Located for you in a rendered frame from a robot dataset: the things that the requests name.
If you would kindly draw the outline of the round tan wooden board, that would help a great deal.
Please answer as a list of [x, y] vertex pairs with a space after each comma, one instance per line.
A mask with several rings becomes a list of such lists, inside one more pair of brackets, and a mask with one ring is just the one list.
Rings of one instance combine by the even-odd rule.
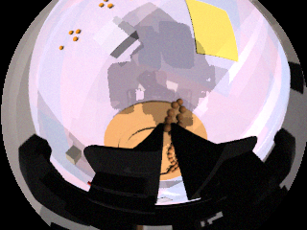
[[[172, 110], [172, 103], [168, 101], [146, 101], [145, 103], [136, 103], [131, 107], [124, 108], [120, 114], [115, 115], [114, 119], [108, 123], [104, 134], [104, 146], [113, 147], [133, 147], [137, 146], [139, 142], [151, 133], [151, 130], [157, 126], [158, 123], [164, 122], [166, 112]], [[199, 119], [199, 116], [193, 115], [192, 111], [185, 108], [184, 114], [181, 114], [182, 127], [193, 131], [200, 137], [207, 139], [206, 127]], [[166, 154], [169, 152], [170, 141], [168, 131], [164, 131], [164, 149], [162, 150], [162, 168], [160, 180], [173, 179], [173, 177], [180, 176], [180, 170], [168, 173], [170, 169], [170, 162]]]

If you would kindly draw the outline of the beige cube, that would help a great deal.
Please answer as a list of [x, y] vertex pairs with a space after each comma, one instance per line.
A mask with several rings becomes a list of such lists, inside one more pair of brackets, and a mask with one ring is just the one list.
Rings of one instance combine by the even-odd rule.
[[76, 165], [78, 160], [82, 157], [82, 151], [78, 149], [76, 146], [70, 147], [69, 150], [66, 151], [66, 160], [70, 162], [70, 164]]

